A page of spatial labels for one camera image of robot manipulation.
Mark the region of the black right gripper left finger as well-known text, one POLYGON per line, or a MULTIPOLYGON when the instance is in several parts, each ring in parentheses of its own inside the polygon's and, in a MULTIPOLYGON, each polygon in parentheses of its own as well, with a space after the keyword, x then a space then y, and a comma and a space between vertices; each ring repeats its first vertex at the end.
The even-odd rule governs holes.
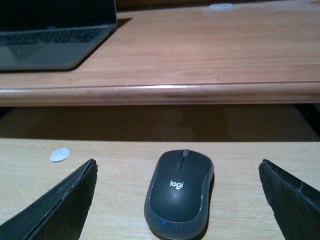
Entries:
POLYGON ((90 159, 0 226, 2 240, 78 240, 92 204, 98 167, 90 159))

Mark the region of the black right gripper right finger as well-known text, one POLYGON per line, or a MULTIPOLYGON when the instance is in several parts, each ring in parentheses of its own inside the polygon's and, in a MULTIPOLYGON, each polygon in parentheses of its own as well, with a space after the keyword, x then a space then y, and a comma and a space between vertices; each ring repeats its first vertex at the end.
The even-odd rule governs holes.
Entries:
POLYGON ((267 203, 286 240, 320 238, 320 192, 264 159, 258 167, 267 203))

